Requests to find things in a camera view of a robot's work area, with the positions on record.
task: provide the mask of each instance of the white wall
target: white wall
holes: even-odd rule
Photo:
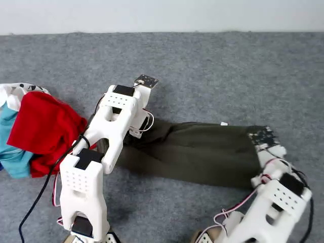
[[[0,0],[0,34],[324,31],[324,0]]]

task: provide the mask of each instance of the teal cloth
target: teal cloth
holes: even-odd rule
[[[9,109],[6,103],[2,106],[0,113],[0,163],[11,177],[24,178],[30,176],[29,160],[33,153],[7,144],[17,114],[18,112]]]

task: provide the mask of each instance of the white cloth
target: white cloth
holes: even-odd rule
[[[27,83],[0,84],[0,107],[7,103],[8,108],[19,111],[21,100],[29,91],[50,94],[47,89]]]

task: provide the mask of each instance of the olive green pants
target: olive green pants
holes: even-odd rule
[[[141,139],[126,135],[116,165],[200,184],[250,187],[260,166],[247,133],[261,128],[156,120]],[[102,139],[97,145],[105,153],[109,142]]]

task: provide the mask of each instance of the gray carpet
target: gray carpet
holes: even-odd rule
[[[0,82],[27,82],[89,116],[110,84],[131,85],[142,73],[160,79],[148,109],[174,122],[270,125],[287,159],[314,193],[314,227],[324,232],[324,33],[132,33],[0,36]],[[42,179],[0,172],[0,242],[19,242],[18,225]],[[104,179],[108,219],[123,242],[187,243],[212,216],[247,191],[139,176],[115,168]],[[23,232],[26,242],[67,235],[50,206],[50,186]],[[303,215],[289,242],[307,227]]]

